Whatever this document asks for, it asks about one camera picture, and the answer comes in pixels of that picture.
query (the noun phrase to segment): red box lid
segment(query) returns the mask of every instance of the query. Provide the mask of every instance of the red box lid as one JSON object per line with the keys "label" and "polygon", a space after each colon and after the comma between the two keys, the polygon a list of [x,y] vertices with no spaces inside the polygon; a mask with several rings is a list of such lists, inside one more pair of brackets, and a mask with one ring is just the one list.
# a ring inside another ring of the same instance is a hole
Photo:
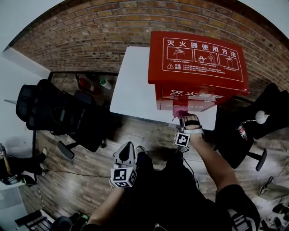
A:
{"label": "red box lid", "polygon": [[148,82],[222,88],[243,95],[249,93],[241,46],[178,32],[152,32]]}

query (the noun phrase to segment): black office chair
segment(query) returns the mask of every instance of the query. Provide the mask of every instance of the black office chair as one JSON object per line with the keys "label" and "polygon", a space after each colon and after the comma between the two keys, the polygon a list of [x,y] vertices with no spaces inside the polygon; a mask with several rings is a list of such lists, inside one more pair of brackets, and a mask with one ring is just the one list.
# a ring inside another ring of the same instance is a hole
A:
{"label": "black office chair", "polygon": [[26,122],[29,130],[69,135],[75,143],[58,143],[58,148],[69,159],[75,155],[71,149],[79,144],[91,152],[102,145],[109,118],[109,111],[96,105],[91,95],[77,91],[72,96],[46,79],[39,81],[37,86],[22,86],[16,114]]}
{"label": "black office chair", "polygon": [[[258,111],[269,114],[264,124],[255,121],[243,124],[247,134],[247,140],[241,137],[236,128],[244,121],[254,120]],[[269,84],[264,92],[248,107],[240,107],[230,117],[224,117],[216,122],[213,139],[215,150],[231,165],[237,168],[246,156],[257,159],[259,162],[256,170],[259,171],[267,157],[267,151],[262,155],[249,152],[254,139],[259,139],[273,131],[289,126],[289,93],[280,92],[273,83]]]}

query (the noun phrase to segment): black sleeve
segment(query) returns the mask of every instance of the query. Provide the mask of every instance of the black sleeve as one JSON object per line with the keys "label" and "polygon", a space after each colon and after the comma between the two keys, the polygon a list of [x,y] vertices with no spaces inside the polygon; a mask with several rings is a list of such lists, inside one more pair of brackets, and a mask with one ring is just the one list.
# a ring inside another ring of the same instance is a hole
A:
{"label": "black sleeve", "polygon": [[101,226],[89,224],[82,227],[81,231],[104,231],[104,229]]}
{"label": "black sleeve", "polygon": [[258,230],[260,214],[241,186],[228,185],[221,189],[216,195],[216,204],[226,210],[233,209],[237,213],[253,219],[256,230]]}

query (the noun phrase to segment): brick wall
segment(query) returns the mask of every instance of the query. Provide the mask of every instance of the brick wall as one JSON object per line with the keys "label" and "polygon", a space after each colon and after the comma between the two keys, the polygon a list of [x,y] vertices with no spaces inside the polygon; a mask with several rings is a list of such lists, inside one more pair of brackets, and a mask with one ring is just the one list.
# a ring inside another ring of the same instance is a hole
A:
{"label": "brick wall", "polygon": [[65,1],[28,25],[11,46],[51,71],[118,72],[127,46],[149,46],[151,31],[187,32],[243,47],[250,98],[270,82],[289,90],[288,39],[237,0],[215,1]]}

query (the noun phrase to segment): warning triangle symbol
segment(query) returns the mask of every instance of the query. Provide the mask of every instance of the warning triangle symbol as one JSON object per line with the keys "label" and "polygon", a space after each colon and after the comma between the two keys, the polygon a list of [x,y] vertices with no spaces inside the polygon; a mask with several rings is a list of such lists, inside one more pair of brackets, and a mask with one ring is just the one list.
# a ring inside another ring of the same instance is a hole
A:
{"label": "warning triangle symbol", "polygon": [[167,66],[168,69],[173,69],[173,66],[172,64],[170,63],[168,66]]}

